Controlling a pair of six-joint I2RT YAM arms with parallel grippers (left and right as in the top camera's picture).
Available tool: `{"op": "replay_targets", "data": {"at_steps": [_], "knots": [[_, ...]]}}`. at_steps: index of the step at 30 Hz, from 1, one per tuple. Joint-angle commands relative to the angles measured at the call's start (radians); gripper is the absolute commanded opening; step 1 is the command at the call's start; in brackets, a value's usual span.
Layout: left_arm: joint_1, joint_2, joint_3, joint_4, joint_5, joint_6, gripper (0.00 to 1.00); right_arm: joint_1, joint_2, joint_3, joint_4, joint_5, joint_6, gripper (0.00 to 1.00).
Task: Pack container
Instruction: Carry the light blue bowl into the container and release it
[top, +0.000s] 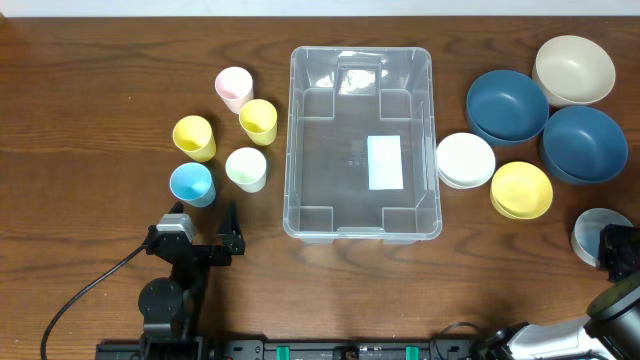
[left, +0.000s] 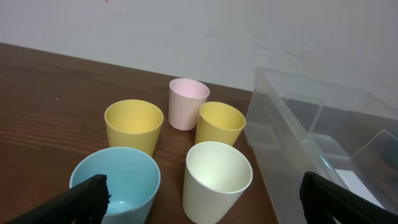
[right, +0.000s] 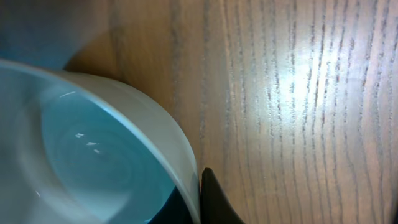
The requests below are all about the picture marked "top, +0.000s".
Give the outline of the light blue small bowl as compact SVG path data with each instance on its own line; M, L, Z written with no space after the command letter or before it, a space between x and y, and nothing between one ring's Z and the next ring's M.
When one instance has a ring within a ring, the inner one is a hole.
M592 208L577 218L571 232L571 245L586 264L599 266L600 231L610 224L633 227L624 215L607 208Z

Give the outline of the dark blue bowl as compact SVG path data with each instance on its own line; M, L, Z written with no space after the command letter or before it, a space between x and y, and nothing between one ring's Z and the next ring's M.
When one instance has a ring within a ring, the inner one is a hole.
M622 173L629 149L616 121L587 106L556 111L539 141L539 156L549 172L573 185L608 182Z
M541 88L513 70L493 70L478 77L466 96L470 130L492 146L516 146L539 135L550 116Z

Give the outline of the yellow small bowl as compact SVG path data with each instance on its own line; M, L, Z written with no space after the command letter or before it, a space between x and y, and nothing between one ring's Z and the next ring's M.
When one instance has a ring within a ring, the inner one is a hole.
M493 175L490 200L503 216L531 220L544 215L553 202L553 187L547 175L527 162L510 162Z

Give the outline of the white small bowl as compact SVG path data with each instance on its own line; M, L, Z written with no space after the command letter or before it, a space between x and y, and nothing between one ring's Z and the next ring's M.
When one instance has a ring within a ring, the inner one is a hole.
M440 179L455 189L470 189L488 182L496 170L491 146L472 133L454 133L436 148Z

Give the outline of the beige large bowl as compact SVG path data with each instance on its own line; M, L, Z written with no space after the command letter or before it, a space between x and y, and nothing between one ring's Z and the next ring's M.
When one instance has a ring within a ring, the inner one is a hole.
M587 106L611 92L616 70L611 57L595 42L562 35L539 48L532 79L553 107Z

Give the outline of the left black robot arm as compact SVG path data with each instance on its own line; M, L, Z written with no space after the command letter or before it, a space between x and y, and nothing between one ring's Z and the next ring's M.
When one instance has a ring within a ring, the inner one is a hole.
M172 265L168 277L147 283L138 307L144 317L143 335L156 341L186 342L197 337L197 323L209 283L210 269L229 266L245 253L235 203L227 207L218 229L220 245L195 245L196 228L182 203L176 203L148 229L142 247Z

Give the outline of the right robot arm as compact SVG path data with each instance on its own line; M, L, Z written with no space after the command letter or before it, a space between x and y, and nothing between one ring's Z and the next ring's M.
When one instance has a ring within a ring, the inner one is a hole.
M613 286L588 306L587 316L553 326L527 322L477 343L474 359L639 360L639 229L600 231L600 268Z

